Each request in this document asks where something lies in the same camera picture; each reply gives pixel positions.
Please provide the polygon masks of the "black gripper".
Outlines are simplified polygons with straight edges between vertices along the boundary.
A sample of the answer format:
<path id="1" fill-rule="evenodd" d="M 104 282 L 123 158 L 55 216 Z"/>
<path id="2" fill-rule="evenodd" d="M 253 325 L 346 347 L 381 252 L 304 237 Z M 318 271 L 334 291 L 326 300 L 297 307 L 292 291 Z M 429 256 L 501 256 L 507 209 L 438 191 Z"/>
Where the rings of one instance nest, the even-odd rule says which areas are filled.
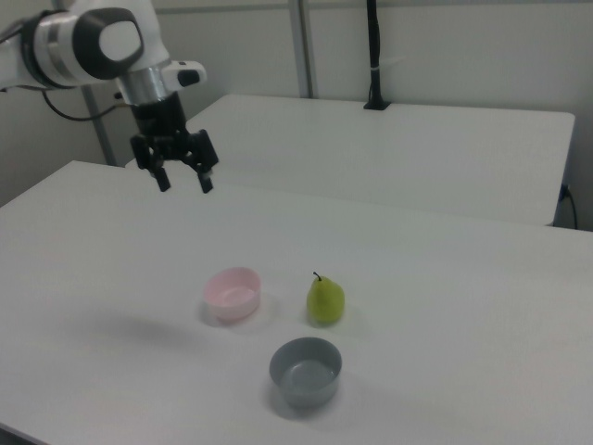
<path id="1" fill-rule="evenodd" d="M 210 178 L 219 157 L 206 130 L 189 133 L 178 93 L 157 102 L 132 105 L 138 133 L 131 138 L 132 152 L 140 170 L 147 170 L 161 192 L 170 189 L 164 160 L 182 160 L 197 175 L 204 194 L 213 189 Z"/>

